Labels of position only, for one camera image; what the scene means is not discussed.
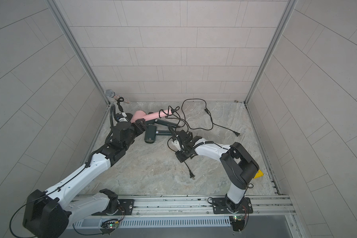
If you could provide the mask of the pink hair dryer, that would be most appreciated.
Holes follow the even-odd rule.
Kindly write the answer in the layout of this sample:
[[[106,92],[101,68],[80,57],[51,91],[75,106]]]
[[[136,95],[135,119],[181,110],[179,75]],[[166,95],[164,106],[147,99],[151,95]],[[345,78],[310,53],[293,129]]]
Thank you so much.
[[[151,121],[155,119],[160,119],[162,117],[171,116],[173,114],[171,109],[160,110],[159,112],[146,114],[144,111],[136,111],[131,118],[131,123],[135,123],[139,119],[144,119],[145,121]]]

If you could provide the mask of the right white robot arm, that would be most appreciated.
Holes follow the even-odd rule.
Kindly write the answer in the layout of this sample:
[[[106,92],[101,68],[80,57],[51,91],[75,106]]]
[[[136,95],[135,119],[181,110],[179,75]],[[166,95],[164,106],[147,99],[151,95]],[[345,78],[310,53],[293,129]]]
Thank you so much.
[[[218,144],[184,130],[173,132],[172,141],[177,149],[175,155],[181,163],[194,156],[205,156],[222,164],[231,181],[225,197],[226,207],[232,213],[239,212],[249,184],[260,170],[247,150],[238,142],[232,145]]]

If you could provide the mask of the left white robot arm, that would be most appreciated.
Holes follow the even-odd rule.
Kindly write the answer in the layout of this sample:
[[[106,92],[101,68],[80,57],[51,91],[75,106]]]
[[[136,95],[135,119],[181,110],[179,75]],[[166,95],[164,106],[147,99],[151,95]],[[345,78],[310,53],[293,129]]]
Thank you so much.
[[[114,166],[145,130],[145,119],[111,125],[105,144],[92,152],[85,164],[47,190],[37,189],[28,196],[23,227],[37,238],[57,238],[68,226],[94,213],[125,213],[118,195],[109,189],[78,202],[72,200],[97,176]]]

